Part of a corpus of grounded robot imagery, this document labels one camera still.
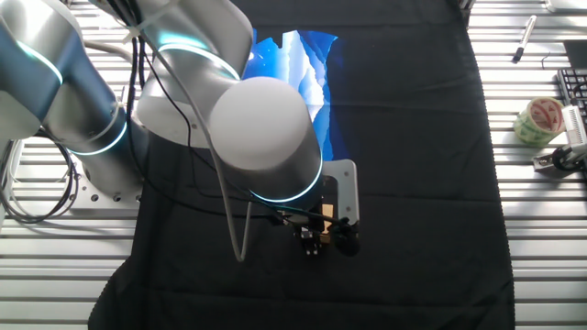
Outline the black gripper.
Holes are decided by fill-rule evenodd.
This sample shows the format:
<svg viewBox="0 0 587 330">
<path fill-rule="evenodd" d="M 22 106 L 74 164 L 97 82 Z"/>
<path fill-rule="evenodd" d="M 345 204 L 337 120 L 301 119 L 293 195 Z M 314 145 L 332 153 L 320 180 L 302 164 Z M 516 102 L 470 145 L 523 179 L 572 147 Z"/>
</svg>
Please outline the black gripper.
<svg viewBox="0 0 587 330">
<path fill-rule="evenodd" d="M 292 226 L 305 228 L 312 233 L 302 233 L 300 240 L 307 256 L 317 256 L 321 241 L 320 235 L 325 230 L 325 220 L 322 218 L 322 204 L 318 203 L 308 210 L 308 213 L 317 214 L 317 216 L 303 215 L 301 211 L 288 211 L 288 220 Z"/>
</svg>

